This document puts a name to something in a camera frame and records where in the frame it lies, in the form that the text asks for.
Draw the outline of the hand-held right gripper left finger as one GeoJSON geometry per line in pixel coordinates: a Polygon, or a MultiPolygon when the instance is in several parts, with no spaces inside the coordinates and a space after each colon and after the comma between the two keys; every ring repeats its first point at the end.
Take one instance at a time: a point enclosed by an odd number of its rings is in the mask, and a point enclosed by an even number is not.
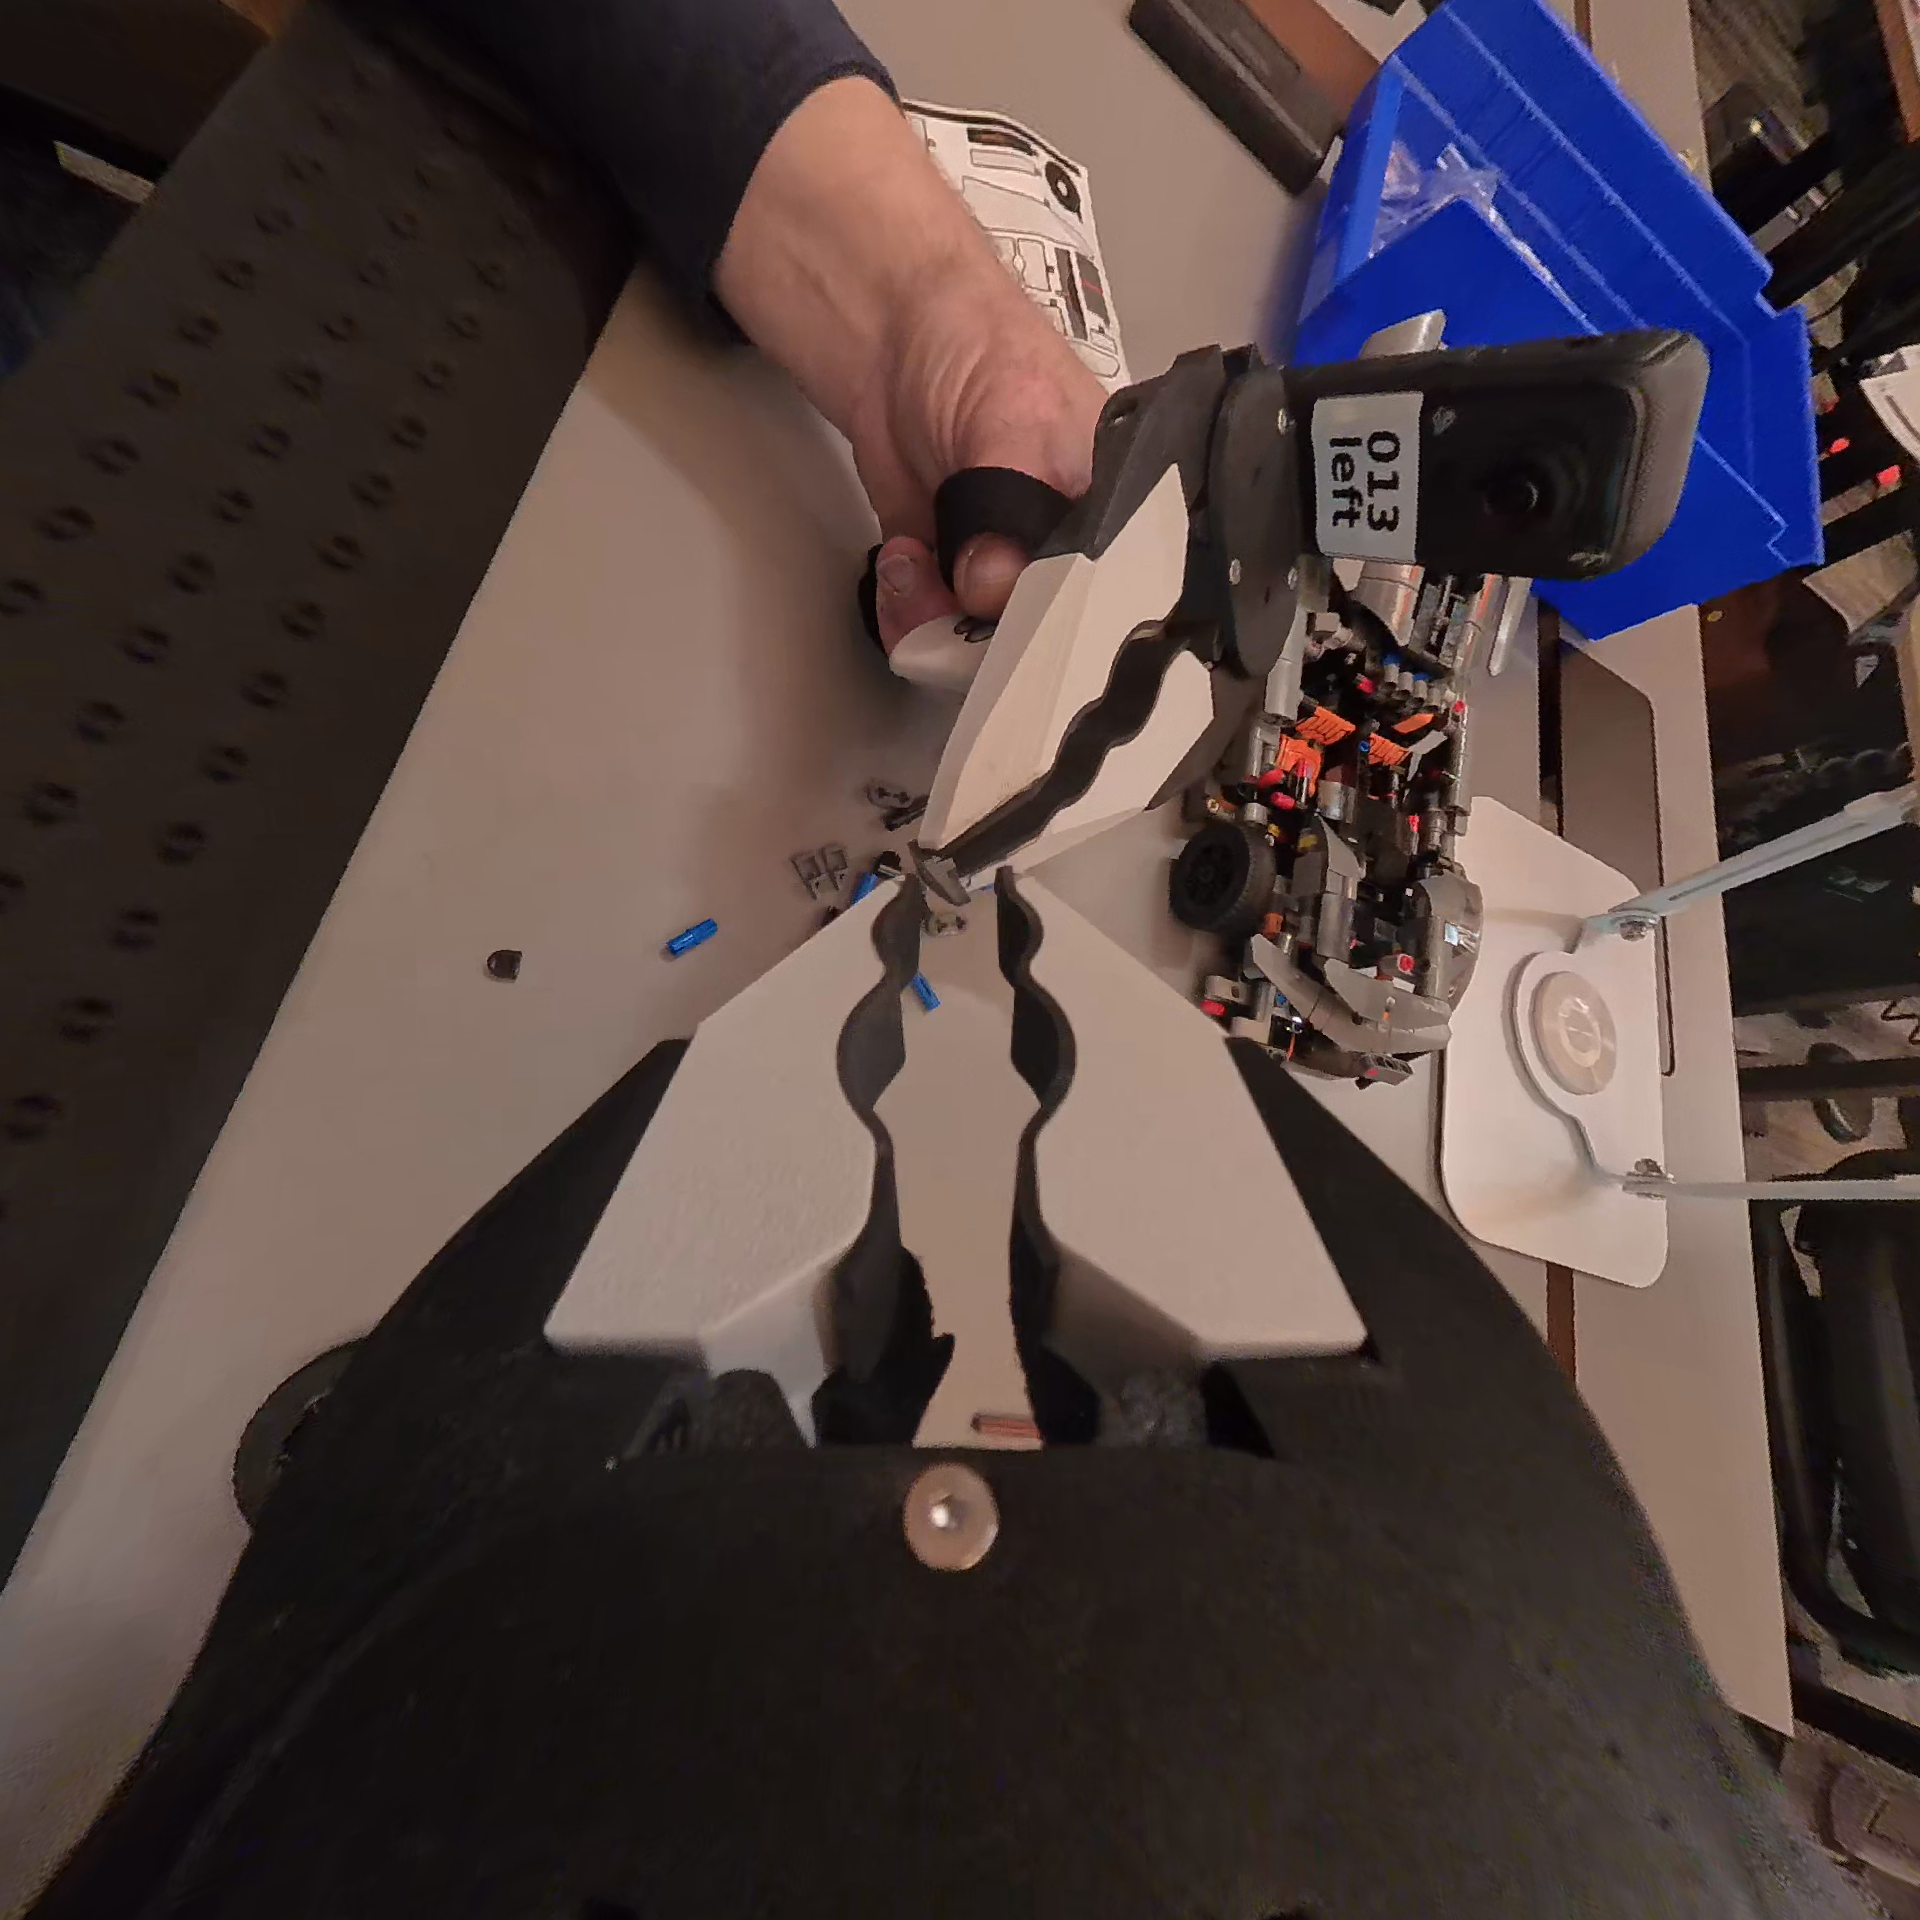
{"type": "Polygon", "coordinates": [[[916,1437],[952,1340],[877,1103],[923,918],[918,880],[883,880],[695,1028],[543,1321],[552,1348],[768,1375],[824,1441],[916,1437]]]}

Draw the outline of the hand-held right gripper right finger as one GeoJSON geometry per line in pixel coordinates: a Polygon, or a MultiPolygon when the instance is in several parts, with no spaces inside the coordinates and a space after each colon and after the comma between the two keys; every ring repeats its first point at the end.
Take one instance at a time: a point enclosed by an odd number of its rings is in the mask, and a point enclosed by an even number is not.
{"type": "Polygon", "coordinates": [[[1204,1436],[1216,1367],[1365,1353],[1220,1028],[1038,880],[1004,868],[995,898],[1009,1057],[1038,1103],[1009,1317],[1040,1441],[1089,1446],[1141,1401],[1204,1436]]]}

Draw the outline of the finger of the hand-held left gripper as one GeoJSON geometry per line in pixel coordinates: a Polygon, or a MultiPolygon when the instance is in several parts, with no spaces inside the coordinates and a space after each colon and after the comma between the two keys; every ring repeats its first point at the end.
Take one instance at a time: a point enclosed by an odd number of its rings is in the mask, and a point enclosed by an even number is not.
{"type": "Polygon", "coordinates": [[[1213,721],[1213,628],[1136,628],[1103,688],[1067,721],[1040,772],[972,826],[972,873],[1142,812],[1213,721]]]}
{"type": "MultiPolygon", "coordinates": [[[[1184,480],[1167,464],[1100,552],[1070,550],[1023,569],[932,777],[923,847],[972,873],[972,826],[1040,772],[1072,714],[1103,688],[1129,632],[1174,628],[1185,546],[1184,480]]],[[[1047,857],[1023,854],[1006,865],[1028,870],[1125,824],[1149,812],[1161,791],[1123,822],[1043,844],[1047,857]]]]}

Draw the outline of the person's left forearm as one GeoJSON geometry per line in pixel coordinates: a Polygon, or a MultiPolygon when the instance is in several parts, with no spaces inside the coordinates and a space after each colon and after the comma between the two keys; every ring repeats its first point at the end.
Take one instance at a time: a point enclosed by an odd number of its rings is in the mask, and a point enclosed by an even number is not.
{"type": "Polygon", "coordinates": [[[712,338],[741,328],[712,269],[751,173],[839,79],[899,103],[831,2],[367,2],[367,30],[589,164],[638,249],[712,338]]]}

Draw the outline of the grey lego car model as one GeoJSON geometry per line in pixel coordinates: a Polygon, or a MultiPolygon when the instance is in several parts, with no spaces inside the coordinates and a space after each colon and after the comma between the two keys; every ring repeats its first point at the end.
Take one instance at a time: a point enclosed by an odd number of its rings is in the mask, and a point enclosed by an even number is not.
{"type": "Polygon", "coordinates": [[[1184,794],[1174,921],[1219,968],[1193,996],[1296,1071],[1395,1088],[1451,1039],[1480,948],[1463,844],[1473,700],[1532,582],[1363,561],[1303,565],[1280,661],[1184,794]]]}

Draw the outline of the pile of small lego pieces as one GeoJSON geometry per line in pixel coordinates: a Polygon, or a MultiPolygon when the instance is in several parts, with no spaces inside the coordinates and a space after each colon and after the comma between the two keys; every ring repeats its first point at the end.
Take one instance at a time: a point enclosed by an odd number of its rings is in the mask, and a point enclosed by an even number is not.
{"type": "Polygon", "coordinates": [[[877,834],[868,853],[851,853],[843,841],[829,839],[788,857],[806,898],[821,906],[821,924],[839,918],[884,882],[908,874],[908,839],[920,824],[928,793],[915,784],[868,780],[856,788],[863,806],[862,820],[877,834]]]}

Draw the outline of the black lego wheel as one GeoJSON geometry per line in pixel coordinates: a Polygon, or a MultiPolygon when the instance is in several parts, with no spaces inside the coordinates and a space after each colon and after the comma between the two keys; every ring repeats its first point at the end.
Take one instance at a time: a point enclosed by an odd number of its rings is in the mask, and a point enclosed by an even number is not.
{"type": "Polygon", "coordinates": [[[259,1525],[262,1505],[278,1487],[302,1425],[321,1406],[365,1344],[351,1337],[280,1377],[249,1414],[230,1456],[230,1502],[247,1528],[259,1525]]]}

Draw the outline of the person's left hand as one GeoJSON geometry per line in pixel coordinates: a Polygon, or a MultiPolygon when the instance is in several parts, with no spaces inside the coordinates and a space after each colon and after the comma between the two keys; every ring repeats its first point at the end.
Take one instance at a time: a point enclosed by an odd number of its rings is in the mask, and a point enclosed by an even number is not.
{"type": "Polygon", "coordinates": [[[982,466],[1080,495],[1107,393],[887,90],[843,77],[787,116],[710,290],[852,449],[880,527],[880,645],[894,652],[940,616],[1000,613],[1022,546],[974,536],[947,582],[932,497],[982,466]]]}

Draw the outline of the white adjustable stand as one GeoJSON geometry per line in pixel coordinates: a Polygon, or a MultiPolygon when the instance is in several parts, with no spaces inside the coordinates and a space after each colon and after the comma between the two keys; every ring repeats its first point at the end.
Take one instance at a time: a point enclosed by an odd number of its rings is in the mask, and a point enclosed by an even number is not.
{"type": "Polygon", "coordinates": [[[1438,1174],[1479,1241],[1609,1280],[1652,1285],[1670,1200],[1912,1204],[1912,1174],[1727,1184],[1667,1165],[1662,980],[1652,929],[1751,880],[1915,820],[1915,785],[1638,896],[1563,837],[1483,800],[1463,850],[1480,884],[1479,960],[1439,1056],[1438,1174]]]}

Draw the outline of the printed sticker sheet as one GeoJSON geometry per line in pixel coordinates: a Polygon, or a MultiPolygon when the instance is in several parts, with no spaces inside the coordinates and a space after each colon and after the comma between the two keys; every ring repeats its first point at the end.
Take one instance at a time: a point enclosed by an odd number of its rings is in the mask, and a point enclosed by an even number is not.
{"type": "Polygon", "coordinates": [[[1132,381],[1088,169],[1004,111],[903,103],[944,177],[1103,393],[1132,381]]]}

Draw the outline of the black rectangular case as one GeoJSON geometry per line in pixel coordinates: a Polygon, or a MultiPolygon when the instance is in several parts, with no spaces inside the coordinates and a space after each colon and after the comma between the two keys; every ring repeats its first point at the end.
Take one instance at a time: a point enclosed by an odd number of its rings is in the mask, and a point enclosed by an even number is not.
{"type": "Polygon", "coordinates": [[[1188,94],[1289,191],[1319,175],[1341,110],[1241,2],[1133,2],[1129,26],[1188,94]]]}

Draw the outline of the blue storage bin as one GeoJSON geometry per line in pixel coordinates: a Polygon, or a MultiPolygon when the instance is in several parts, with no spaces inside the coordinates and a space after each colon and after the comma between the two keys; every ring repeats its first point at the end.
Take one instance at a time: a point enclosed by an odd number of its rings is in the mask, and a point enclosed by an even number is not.
{"type": "Polygon", "coordinates": [[[1497,209],[1571,297],[1600,286],[1667,324],[1686,300],[1733,328],[1780,318],[1760,250],[1548,5],[1438,7],[1359,108],[1358,134],[1495,170],[1497,209]]]}
{"type": "Polygon", "coordinates": [[[1811,456],[1765,469],[1765,428],[1811,428],[1805,393],[1752,385],[1734,373],[1737,344],[1712,335],[1700,303],[1643,320],[1609,295],[1551,290],[1500,228],[1454,198],[1398,232],[1353,272],[1332,277],[1332,247],[1311,262],[1292,356],[1343,360],[1377,328],[1439,309],[1447,344],[1515,344],[1583,330],[1668,326],[1693,333],[1712,359],[1686,484],[1667,534],[1628,567],[1588,582],[1533,573],[1533,586],[1582,638],[1600,639],[1801,565],[1816,534],[1811,456]]]}

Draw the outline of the black office chair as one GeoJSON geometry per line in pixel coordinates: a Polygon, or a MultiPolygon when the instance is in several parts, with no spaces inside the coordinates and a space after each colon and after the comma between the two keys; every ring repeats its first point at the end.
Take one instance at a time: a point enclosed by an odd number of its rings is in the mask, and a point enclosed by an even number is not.
{"type": "Polygon", "coordinates": [[[1788,1592],[1864,1672],[1918,1672],[1918,1204],[1745,1210],[1788,1592]]]}

